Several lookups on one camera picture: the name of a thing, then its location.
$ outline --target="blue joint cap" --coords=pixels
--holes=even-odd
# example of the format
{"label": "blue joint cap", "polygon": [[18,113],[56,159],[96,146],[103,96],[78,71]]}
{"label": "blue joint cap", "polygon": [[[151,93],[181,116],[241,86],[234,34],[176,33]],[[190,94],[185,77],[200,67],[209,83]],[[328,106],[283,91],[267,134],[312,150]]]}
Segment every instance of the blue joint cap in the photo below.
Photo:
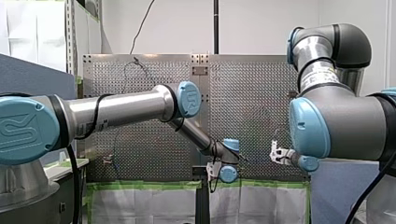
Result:
{"label": "blue joint cap", "polygon": [[233,166],[225,165],[221,167],[219,178],[222,182],[231,184],[236,180],[237,177],[238,177],[238,172]]}
{"label": "blue joint cap", "polygon": [[331,141],[324,118],[315,105],[304,97],[290,102],[290,136],[294,149],[301,155],[326,158]]}
{"label": "blue joint cap", "polygon": [[228,149],[239,152],[239,140],[233,138],[224,138],[223,144]]}
{"label": "blue joint cap", "polygon": [[387,88],[381,92],[387,95],[396,96],[396,87]]}
{"label": "blue joint cap", "polygon": [[23,97],[0,98],[0,164],[35,161],[51,151],[60,126],[54,113]]}
{"label": "blue joint cap", "polygon": [[319,168],[319,161],[315,157],[301,156],[298,159],[298,165],[307,172],[314,172]]}
{"label": "blue joint cap", "polygon": [[198,87],[190,81],[183,81],[177,89],[177,106],[183,118],[192,118],[201,108],[201,93]]}

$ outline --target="white fabric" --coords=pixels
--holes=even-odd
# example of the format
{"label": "white fabric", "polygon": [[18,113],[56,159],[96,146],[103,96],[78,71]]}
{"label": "white fabric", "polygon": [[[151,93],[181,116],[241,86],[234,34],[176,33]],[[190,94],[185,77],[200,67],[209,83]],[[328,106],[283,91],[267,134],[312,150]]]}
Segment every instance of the white fabric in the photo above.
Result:
{"label": "white fabric", "polygon": [[92,224],[183,224],[195,220],[195,189],[101,190],[92,197]]}
{"label": "white fabric", "polygon": [[[194,223],[195,189],[116,189],[92,195],[92,224]],[[306,189],[218,188],[210,194],[214,224],[305,224]]]}
{"label": "white fabric", "polygon": [[210,195],[211,223],[305,224],[306,196],[306,189],[217,189]]}

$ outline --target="metal frame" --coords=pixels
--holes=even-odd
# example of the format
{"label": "metal frame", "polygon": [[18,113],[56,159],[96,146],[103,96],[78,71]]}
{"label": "metal frame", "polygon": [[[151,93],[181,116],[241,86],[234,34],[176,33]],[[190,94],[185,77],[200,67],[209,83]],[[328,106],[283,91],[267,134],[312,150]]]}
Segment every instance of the metal frame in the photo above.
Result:
{"label": "metal frame", "polygon": [[76,76],[78,73],[78,61],[74,7],[75,0],[66,0],[66,72]]}

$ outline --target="robotic arm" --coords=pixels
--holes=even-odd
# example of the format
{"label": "robotic arm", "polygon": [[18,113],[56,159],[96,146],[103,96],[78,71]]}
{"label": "robotic arm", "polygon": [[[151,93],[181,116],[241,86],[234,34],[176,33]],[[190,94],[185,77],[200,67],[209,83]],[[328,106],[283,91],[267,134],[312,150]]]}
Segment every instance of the robotic arm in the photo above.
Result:
{"label": "robotic arm", "polygon": [[213,141],[187,120],[198,114],[200,105],[201,93],[189,81],[179,85],[158,85],[152,91],[71,101],[56,95],[1,97],[0,164],[19,165],[35,161],[47,152],[67,147],[73,139],[84,139],[93,132],[159,119],[190,139],[204,155],[236,165],[237,148]]}
{"label": "robotic arm", "polygon": [[363,69],[371,61],[370,42],[359,28],[349,24],[296,28],[288,41],[288,61],[299,73],[300,95],[290,103],[295,151],[277,148],[273,142],[273,160],[289,153],[283,163],[315,171],[316,158],[390,159],[396,92],[357,96]]}

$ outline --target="metal stand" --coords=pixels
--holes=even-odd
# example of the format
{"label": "metal stand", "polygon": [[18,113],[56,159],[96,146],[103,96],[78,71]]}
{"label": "metal stand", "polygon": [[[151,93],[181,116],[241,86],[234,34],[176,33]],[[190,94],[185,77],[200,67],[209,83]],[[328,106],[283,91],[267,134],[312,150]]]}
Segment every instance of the metal stand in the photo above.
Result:
{"label": "metal stand", "polygon": [[200,180],[195,194],[195,224],[210,224],[209,185],[205,166],[192,166],[192,180]]}

